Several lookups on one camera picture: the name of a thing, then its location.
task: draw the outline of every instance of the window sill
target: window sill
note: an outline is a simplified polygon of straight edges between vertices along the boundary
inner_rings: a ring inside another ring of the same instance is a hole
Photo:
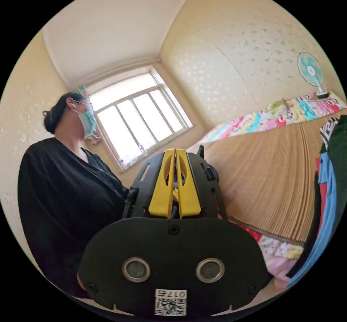
[[[148,149],[147,155],[143,154],[143,155],[139,156],[137,158],[137,160],[132,165],[129,165],[127,168],[123,168],[121,166],[121,164],[118,162],[118,160],[116,160],[117,165],[119,166],[119,169],[120,169],[119,174],[121,175],[121,174],[124,174],[124,173],[128,172],[134,166],[136,166],[139,163],[144,162],[145,160],[150,158],[155,152],[159,151],[162,147],[166,146],[167,144],[169,144],[173,140],[179,138],[181,135],[185,134],[186,132],[189,132],[193,128],[195,128],[195,125],[193,125],[190,128],[183,128],[183,129],[179,130],[178,132],[176,132],[175,134],[169,136],[167,139],[165,139],[165,140],[157,143],[156,145],[152,146],[151,148]]]

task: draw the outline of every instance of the surgical mask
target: surgical mask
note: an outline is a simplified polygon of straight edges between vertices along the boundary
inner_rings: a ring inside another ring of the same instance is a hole
[[[95,120],[94,114],[90,108],[90,106],[84,104],[87,108],[87,110],[83,113],[80,113],[76,110],[73,110],[74,112],[78,113],[78,116],[81,120],[82,126],[83,126],[83,130],[84,130],[84,138],[90,137],[91,135],[93,135],[97,129],[97,122]]]

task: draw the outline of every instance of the woman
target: woman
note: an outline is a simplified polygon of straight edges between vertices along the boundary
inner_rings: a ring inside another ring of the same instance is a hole
[[[81,147],[96,121],[81,94],[63,95],[44,111],[53,138],[31,145],[18,177],[18,204],[29,248],[45,277],[65,293],[88,298],[77,270],[91,238],[121,219],[128,189],[99,156]]]

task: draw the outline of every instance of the black hair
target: black hair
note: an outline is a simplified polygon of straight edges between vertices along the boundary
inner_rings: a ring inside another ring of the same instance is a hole
[[[46,128],[46,130],[50,132],[51,134],[55,133],[58,123],[60,122],[60,119],[67,106],[66,100],[68,98],[72,98],[73,100],[77,102],[82,102],[86,100],[86,97],[83,94],[75,93],[75,92],[65,93],[63,96],[60,97],[60,99],[51,108],[51,110],[43,111],[42,113],[44,115],[43,125]]]

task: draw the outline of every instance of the window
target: window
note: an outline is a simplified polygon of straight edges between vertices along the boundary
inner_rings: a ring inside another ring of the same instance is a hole
[[[104,139],[123,169],[193,126],[154,69],[89,97]]]

